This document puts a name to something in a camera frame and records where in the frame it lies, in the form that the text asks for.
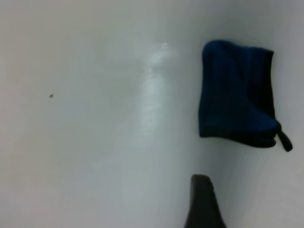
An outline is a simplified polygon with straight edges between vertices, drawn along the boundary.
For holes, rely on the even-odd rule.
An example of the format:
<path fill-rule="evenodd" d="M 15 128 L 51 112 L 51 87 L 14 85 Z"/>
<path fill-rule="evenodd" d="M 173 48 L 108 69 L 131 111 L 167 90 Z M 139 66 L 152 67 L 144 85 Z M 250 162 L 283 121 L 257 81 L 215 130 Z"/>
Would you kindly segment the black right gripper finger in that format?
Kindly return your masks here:
<path fill-rule="evenodd" d="M 190 182 L 190 208 L 186 228 L 225 228 L 211 179 L 194 174 Z"/>

